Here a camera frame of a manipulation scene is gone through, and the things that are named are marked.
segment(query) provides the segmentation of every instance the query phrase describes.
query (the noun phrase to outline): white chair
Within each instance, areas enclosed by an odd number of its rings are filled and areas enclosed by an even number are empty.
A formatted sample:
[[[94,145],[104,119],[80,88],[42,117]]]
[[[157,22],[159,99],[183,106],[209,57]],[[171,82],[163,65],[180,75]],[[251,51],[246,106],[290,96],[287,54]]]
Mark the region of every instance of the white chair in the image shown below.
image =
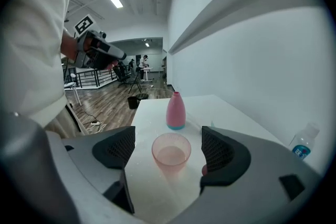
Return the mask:
[[[70,87],[73,90],[73,92],[74,92],[73,94],[75,95],[75,99],[76,99],[77,104],[79,104],[80,106],[82,106],[82,104],[81,104],[81,102],[79,100],[79,96],[78,96],[77,90],[76,90],[76,83],[73,81],[73,79],[76,77],[76,75],[72,73],[72,74],[70,74],[70,76],[71,76],[72,82],[64,84],[64,88]]]

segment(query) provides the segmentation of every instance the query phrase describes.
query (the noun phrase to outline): clear plastic bottle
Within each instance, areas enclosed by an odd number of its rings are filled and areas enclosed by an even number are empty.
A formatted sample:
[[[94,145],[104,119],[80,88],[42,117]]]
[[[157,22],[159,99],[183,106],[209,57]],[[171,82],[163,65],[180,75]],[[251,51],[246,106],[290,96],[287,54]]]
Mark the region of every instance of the clear plastic bottle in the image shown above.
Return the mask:
[[[299,131],[289,145],[290,150],[300,159],[304,159],[312,151],[315,137],[320,132],[317,124],[309,122],[304,130]]]

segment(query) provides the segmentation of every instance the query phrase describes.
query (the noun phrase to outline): bottle label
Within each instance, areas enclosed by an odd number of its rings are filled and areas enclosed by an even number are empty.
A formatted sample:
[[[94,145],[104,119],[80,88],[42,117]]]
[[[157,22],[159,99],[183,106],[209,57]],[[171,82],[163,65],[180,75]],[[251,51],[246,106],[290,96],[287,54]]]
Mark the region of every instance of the bottle label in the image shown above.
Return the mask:
[[[300,159],[304,159],[310,153],[310,149],[306,146],[297,145],[292,150]]]

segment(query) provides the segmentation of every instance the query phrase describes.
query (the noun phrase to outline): pink cup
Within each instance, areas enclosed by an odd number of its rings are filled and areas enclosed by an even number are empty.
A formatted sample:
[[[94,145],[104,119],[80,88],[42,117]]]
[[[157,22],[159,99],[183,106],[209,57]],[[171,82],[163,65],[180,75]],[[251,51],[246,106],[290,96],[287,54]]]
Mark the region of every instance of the pink cup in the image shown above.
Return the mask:
[[[157,137],[152,145],[154,160],[161,170],[180,171],[191,154],[191,145],[184,136],[166,133]]]

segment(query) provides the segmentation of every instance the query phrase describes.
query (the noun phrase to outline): pink vase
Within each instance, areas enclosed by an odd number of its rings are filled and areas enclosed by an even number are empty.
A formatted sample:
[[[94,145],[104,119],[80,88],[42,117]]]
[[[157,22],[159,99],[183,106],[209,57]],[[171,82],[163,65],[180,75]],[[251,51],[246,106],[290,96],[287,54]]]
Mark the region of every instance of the pink vase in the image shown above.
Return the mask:
[[[179,92],[174,92],[170,98],[166,122],[167,126],[173,130],[179,130],[185,126],[185,107]]]

